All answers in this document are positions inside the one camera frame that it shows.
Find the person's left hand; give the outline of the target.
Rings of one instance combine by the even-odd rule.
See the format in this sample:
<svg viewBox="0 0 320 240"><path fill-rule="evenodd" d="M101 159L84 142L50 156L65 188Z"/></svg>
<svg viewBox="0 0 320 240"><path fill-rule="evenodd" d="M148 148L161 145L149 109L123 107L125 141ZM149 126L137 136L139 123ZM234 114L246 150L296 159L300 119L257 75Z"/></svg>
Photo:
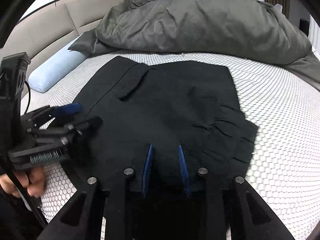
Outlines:
<svg viewBox="0 0 320 240"><path fill-rule="evenodd" d="M32 168L27 175L24 171L16 171L14 175L31 197L39 198L46 189L46 175L43 167ZM18 189L7 174L1 175L1 188L5 193L20 198Z"/></svg>

